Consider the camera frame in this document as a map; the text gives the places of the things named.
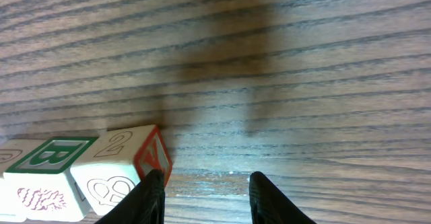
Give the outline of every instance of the pink drawing on block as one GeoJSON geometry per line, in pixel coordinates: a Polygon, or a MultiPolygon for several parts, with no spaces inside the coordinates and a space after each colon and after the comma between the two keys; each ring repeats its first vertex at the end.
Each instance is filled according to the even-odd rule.
{"type": "Polygon", "coordinates": [[[66,207],[63,194],[52,190],[31,190],[29,188],[18,189],[18,196],[22,203],[34,211],[55,211],[66,207]]]}

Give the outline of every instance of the white block face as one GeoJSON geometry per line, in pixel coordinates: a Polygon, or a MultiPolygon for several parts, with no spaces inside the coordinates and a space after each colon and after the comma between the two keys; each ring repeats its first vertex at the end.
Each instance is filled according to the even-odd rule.
{"type": "Polygon", "coordinates": [[[4,173],[25,216],[43,221],[80,221],[90,210],[70,165],[96,138],[54,138],[12,164],[4,173]]]}
{"type": "MultiPolygon", "coordinates": [[[[138,162],[137,156],[151,159],[154,152],[143,147],[156,133],[160,136],[155,125],[109,131],[72,165],[71,173],[97,215],[111,211],[140,182],[140,176],[146,174],[143,169],[148,170],[149,165],[138,162]]],[[[159,154],[168,159],[165,150],[160,149],[159,154]]]]}
{"type": "Polygon", "coordinates": [[[23,222],[26,220],[18,196],[13,191],[13,187],[5,181],[3,173],[43,142],[41,140],[10,140],[0,146],[0,221],[23,222]]]}

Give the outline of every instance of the brown wooden surface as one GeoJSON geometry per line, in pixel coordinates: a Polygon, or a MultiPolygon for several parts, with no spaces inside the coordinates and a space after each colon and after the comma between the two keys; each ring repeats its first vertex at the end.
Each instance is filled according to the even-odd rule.
{"type": "Polygon", "coordinates": [[[166,223],[431,223],[431,1],[0,0],[3,138],[151,123],[166,223]]]}

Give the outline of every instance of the letter block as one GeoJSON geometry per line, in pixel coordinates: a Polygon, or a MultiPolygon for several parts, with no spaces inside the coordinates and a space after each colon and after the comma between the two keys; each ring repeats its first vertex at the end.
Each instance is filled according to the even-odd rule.
{"type": "Polygon", "coordinates": [[[112,130],[72,165],[71,173],[97,215],[111,211],[153,169],[172,162],[156,125],[112,130]]]}
{"type": "Polygon", "coordinates": [[[24,210],[18,202],[18,196],[12,186],[5,181],[3,172],[42,144],[43,140],[9,140],[0,146],[0,221],[23,222],[26,220],[24,210]]]}
{"type": "Polygon", "coordinates": [[[80,221],[90,210],[70,172],[71,164],[97,137],[54,137],[4,173],[27,218],[80,221]]]}

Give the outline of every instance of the red border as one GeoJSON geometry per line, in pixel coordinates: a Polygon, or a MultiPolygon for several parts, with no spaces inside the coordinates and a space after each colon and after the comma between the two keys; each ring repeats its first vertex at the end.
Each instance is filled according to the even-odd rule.
{"type": "Polygon", "coordinates": [[[152,139],[154,138],[154,136],[156,134],[159,136],[159,140],[160,140],[160,143],[162,144],[164,154],[165,154],[166,158],[168,159],[168,163],[169,163],[168,174],[167,174],[168,177],[165,178],[165,180],[164,180],[164,185],[166,186],[168,183],[169,177],[170,177],[170,173],[172,173],[172,161],[170,160],[168,149],[166,148],[166,146],[164,144],[164,141],[163,141],[162,135],[160,134],[160,130],[159,130],[158,126],[154,127],[154,129],[148,135],[147,139],[143,142],[142,146],[136,152],[135,157],[133,158],[133,165],[135,166],[137,175],[139,176],[141,181],[144,180],[145,179],[145,173],[143,172],[143,170],[139,164],[139,159],[141,158],[143,152],[148,147],[148,145],[152,143],[152,139]]]}

